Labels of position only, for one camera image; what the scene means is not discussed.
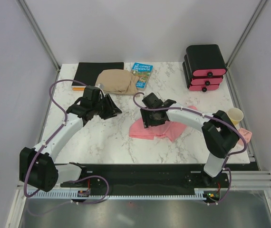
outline pink sticky note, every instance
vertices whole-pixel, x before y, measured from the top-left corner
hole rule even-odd
[[[252,132],[244,129],[244,128],[240,128],[239,133],[244,137],[244,139],[246,140],[246,143],[248,144],[249,141],[251,140],[252,137]],[[241,139],[239,139],[239,141],[237,142],[239,145],[243,146],[243,142]]]

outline brown folded towel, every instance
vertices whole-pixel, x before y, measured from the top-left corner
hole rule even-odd
[[[103,85],[105,93],[133,95],[137,92],[136,83],[139,77],[128,70],[104,70],[97,77],[97,84]]]

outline folded cloth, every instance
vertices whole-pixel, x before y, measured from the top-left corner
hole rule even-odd
[[[104,70],[97,77],[96,85],[102,84],[106,93],[133,95],[137,92],[139,77],[128,70]]]
[[[166,121],[165,124],[144,128],[143,119],[135,121],[129,128],[129,137],[153,140],[154,137],[168,137],[171,142],[175,141],[185,130],[186,125],[178,122]]]

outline yellow cup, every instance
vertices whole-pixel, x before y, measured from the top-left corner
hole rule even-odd
[[[232,123],[236,126],[244,117],[243,112],[239,108],[231,108],[227,115],[229,116]]]

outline wall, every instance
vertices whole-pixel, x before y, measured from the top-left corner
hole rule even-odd
[[[14,0],[0,1],[0,228],[18,183],[19,152],[35,143],[56,71]]]
[[[217,43],[225,60],[259,0],[26,0],[60,64],[182,61]]]
[[[259,164],[271,171],[271,1],[231,66]]]

